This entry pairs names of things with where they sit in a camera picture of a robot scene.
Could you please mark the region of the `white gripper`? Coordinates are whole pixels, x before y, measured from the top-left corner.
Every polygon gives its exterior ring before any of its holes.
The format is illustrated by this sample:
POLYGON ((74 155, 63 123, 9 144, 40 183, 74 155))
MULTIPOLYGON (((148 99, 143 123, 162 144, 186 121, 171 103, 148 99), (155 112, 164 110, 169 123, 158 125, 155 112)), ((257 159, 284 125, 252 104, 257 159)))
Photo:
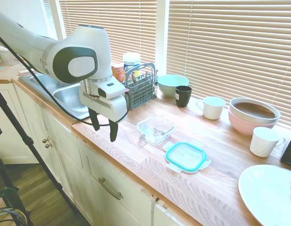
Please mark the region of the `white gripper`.
POLYGON ((89 116, 95 131, 100 129, 97 113, 109 119, 110 141, 114 142, 118 134, 118 123, 127 112, 125 86, 116 79, 91 80, 80 82, 79 97, 88 107, 89 116))

